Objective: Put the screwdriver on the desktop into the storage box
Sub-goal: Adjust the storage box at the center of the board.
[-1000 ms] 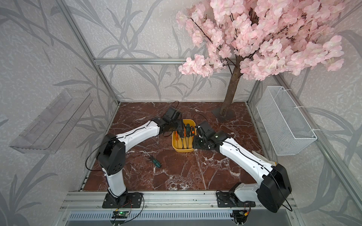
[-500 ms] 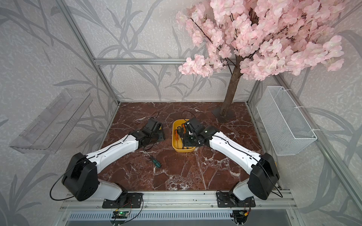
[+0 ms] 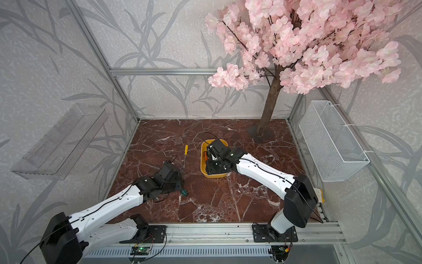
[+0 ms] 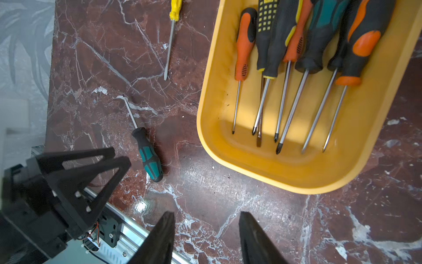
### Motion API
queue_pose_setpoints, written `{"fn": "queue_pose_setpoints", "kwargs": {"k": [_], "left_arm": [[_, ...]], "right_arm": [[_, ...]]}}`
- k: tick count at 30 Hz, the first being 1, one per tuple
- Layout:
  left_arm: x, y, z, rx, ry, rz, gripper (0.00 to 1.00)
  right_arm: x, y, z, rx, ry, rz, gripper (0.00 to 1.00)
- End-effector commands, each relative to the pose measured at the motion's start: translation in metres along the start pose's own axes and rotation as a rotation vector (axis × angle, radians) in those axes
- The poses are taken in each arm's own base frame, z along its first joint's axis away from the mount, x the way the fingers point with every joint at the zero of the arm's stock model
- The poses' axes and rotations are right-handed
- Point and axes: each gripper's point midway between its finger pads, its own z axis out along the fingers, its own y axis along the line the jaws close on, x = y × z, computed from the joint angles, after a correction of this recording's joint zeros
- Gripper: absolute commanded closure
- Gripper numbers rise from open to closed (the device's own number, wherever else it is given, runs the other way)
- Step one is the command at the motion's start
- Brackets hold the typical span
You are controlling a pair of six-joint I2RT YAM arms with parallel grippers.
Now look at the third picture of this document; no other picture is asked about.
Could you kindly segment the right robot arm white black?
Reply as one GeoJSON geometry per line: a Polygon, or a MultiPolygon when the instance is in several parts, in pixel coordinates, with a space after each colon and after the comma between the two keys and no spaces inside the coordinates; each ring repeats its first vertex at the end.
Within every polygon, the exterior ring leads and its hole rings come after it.
{"type": "Polygon", "coordinates": [[[309,178],[293,176],[264,164],[245,150],[229,148],[219,139],[206,147],[208,175],[236,172],[264,185],[284,201],[269,225],[278,234],[291,227],[305,228],[319,200],[309,178]]]}

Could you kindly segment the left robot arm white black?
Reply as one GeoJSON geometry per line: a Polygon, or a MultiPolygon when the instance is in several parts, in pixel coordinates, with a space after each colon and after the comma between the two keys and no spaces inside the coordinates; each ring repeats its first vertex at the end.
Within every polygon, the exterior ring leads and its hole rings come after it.
{"type": "Polygon", "coordinates": [[[180,169],[171,162],[153,176],[139,177],[114,196],[67,216],[61,212],[51,218],[40,242],[48,264],[76,264],[103,247],[125,242],[148,242],[152,231],[139,214],[115,224],[109,221],[120,214],[161,195],[182,191],[180,169]]]}

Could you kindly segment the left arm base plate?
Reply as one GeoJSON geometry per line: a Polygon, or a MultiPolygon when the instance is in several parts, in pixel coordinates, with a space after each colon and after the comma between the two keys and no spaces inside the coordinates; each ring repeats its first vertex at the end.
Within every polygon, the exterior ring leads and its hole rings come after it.
{"type": "Polygon", "coordinates": [[[119,244],[139,244],[139,243],[150,243],[150,244],[162,244],[166,239],[166,225],[155,225],[148,226],[138,231],[132,239],[120,241],[119,244]]]}

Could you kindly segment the yellow handle screwdriver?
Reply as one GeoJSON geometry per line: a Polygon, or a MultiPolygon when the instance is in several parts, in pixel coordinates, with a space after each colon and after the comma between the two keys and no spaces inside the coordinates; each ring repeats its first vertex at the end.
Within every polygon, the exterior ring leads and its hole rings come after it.
{"type": "Polygon", "coordinates": [[[185,145],[185,149],[184,149],[184,163],[183,163],[183,168],[186,167],[186,159],[188,156],[188,151],[189,151],[189,145],[185,145]]]}

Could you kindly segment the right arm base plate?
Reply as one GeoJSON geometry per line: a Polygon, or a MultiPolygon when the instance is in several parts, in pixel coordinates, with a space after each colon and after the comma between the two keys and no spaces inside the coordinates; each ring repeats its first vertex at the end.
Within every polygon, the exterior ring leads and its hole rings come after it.
{"type": "Polygon", "coordinates": [[[255,243],[270,243],[270,242],[298,242],[298,236],[295,226],[289,228],[285,233],[278,233],[269,224],[252,223],[253,239],[255,243]]]}

